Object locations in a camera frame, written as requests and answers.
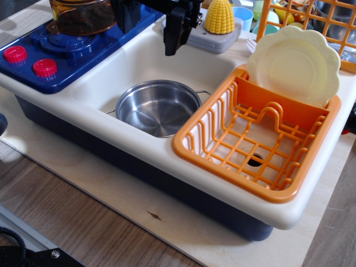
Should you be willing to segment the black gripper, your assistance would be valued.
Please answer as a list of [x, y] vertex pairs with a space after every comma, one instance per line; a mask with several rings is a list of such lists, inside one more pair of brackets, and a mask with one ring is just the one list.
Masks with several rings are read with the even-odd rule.
[[200, 12], [203, 1], [166, 1], [148, 0], [139, 1], [162, 14], [165, 14], [172, 23], [181, 23], [184, 28], [181, 32], [175, 32], [164, 28], [165, 55], [174, 56], [177, 50], [187, 44], [191, 28], [196, 28], [202, 23], [202, 13]]

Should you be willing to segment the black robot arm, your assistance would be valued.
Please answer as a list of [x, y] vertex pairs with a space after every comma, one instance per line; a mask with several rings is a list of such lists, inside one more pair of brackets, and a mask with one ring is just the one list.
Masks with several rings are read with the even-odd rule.
[[173, 56], [187, 43], [191, 30], [202, 23], [202, 1], [111, 1], [116, 22], [126, 34], [141, 19], [141, 5], [152, 8], [166, 16], [164, 28], [165, 55]]

